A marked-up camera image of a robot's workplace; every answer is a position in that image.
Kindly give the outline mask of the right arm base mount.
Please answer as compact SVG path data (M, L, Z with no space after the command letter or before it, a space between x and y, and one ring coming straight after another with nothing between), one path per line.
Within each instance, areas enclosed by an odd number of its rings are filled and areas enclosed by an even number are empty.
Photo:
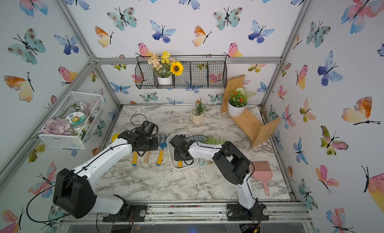
M228 221L268 221L269 211L266 205L255 202L254 206L249 210L240 204L227 204Z

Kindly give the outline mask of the green rake wooden handle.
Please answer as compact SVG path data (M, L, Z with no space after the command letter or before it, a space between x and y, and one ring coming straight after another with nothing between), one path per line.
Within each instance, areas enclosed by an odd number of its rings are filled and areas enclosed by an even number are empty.
M146 152L146 156L145 156L145 159L144 159L144 163L148 163L149 162L149 157L150 157L150 151L147 151Z

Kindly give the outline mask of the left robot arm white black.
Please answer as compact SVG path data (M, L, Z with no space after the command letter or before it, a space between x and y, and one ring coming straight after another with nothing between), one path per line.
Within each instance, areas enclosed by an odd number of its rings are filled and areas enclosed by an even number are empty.
M133 130L118 134L112 144L89 161L57 174L53 203L76 219L88 214L108 214L111 222L132 219L130 203L121 196L98 195L93 186L112 166L133 152L146 153L158 149L156 124L144 121Z

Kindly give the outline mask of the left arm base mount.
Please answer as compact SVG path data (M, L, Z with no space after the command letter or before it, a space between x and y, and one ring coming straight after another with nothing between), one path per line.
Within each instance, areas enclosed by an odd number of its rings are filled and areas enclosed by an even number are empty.
M141 223L145 221L148 206L124 204L121 210L115 215L103 217L104 223Z

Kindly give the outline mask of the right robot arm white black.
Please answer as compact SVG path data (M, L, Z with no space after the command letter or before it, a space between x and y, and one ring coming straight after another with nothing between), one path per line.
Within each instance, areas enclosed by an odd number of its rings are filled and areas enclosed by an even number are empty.
M181 135L175 135L167 140L167 144L174 150L176 161L201 158L214 162L223 177L235 185L240 206L247 210L254 207L257 199L253 197L249 185L251 162L232 142L225 141L223 144L212 145L193 140L191 137L183 138Z

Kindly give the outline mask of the white storage box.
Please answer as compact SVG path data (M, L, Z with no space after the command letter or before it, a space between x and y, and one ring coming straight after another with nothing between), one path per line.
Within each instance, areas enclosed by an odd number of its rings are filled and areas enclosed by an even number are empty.
M185 138L188 138L188 141L193 139L192 135L187 131L181 131L181 132L174 133L174 134L171 134L168 136L167 148L168 148L168 152L169 152L169 158L170 158L171 166L173 167L173 169L178 170L178 171L185 171L185 170L192 169L193 167L198 165L198 163L199 163L198 158L194 158L193 160L187 160L187 161L184 161L184 160L178 161L175 158L174 147L171 145L170 142L171 142L171 139L176 135L179 135L179 136L183 135Z

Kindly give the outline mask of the teal shovel yellow handle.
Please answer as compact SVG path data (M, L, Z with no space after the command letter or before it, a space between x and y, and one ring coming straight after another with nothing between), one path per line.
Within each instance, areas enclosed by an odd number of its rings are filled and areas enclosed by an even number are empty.
M136 166L138 163L138 153L135 151L132 160L132 166Z

